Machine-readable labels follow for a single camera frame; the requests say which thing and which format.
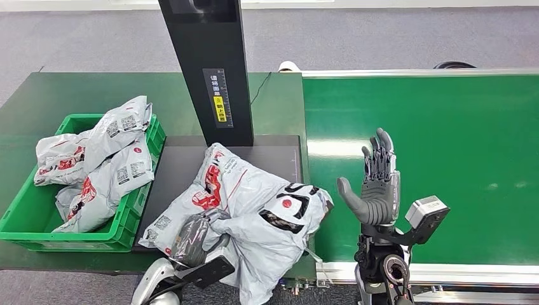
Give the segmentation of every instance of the black pole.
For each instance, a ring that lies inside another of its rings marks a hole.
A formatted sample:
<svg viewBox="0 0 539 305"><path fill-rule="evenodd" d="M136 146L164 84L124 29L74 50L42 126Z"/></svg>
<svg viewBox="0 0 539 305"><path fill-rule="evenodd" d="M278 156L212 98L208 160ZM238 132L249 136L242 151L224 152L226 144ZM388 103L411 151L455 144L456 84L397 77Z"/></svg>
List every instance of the black pole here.
<svg viewBox="0 0 539 305"><path fill-rule="evenodd" d="M159 0L207 145L252 146L239 0Z"/></svg>

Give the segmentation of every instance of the package pile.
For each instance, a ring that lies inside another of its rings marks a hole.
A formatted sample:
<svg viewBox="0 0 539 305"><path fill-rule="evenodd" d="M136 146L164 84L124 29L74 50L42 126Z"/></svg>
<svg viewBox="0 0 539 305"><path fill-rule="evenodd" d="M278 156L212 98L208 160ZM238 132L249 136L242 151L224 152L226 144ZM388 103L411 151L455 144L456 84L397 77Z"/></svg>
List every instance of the package pile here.
<svg viewBox="0 0 539 305"><path fill-rule="evenodd" d="M92 231L116 213L122 196L154 179L145 131L146 96L105 113L91 130L41 139L36 186L65 184L56 196L64 224L53 233Z"/></svg>
<svg viewBox="0 0 539 305"><path fill-rule="evenodd" d="M220 209L229 217L204 227L202 248L209 251L221 235L229 234L230 242L215 251L236 271L221 282L240 288L242 304L262 304L301 258L309 236L332 207L323 189L290 183L214 144L194 182L146 228L139 244L176 259L183 227L199 219L192 216Z"/></svg>

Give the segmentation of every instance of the gray robotic hand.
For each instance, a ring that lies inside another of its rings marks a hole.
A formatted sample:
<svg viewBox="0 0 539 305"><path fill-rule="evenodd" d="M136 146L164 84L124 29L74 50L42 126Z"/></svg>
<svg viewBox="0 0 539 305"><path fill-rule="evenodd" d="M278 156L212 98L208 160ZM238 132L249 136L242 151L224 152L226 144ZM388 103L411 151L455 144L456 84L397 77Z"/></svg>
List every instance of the gray robotic hand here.
<svg viewBox="0 0 539 305"><path fill-rule="evenodd" d="M371 137L372 154L365 146L365 175L358 197L348 179L337 179L339 194L357 219L372 226L393 225L399 216L400 172L395 169L396 156L391 137L382 128Z"/></svg>

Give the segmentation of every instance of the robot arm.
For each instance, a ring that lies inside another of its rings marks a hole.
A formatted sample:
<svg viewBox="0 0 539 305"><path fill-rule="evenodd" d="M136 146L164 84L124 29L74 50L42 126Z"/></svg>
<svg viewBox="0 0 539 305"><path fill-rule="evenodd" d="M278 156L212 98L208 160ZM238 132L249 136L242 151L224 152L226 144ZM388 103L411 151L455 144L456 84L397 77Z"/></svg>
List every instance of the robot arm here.
<svg viewBox="0 0 539 305"><path fill-rule="evenodd" d="M355 270L363 305L414 304L409 261L411 247L424 244L449 208L436 196L417 200L405 218L412 229L403 234L394 227L399 216L400 172L396 170L393 141L382 128L371 137L372 154L363 147L365 174L361 195L348 179L337 180L339 194L361 222Z"/></svg>

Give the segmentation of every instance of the yellow label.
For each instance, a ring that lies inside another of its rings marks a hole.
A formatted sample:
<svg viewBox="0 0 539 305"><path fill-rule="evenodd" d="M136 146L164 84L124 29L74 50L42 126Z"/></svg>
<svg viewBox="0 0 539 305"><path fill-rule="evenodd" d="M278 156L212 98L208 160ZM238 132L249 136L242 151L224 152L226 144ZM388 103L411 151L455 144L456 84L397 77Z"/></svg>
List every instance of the yellow label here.
<svg viewBox="0 0 539 305"><path fill-rule="evenodd" d="M214 97L215 113L217 113L217 120L219 122L226 122L226 115L224 112L224 104L222 97Z"/></svg>

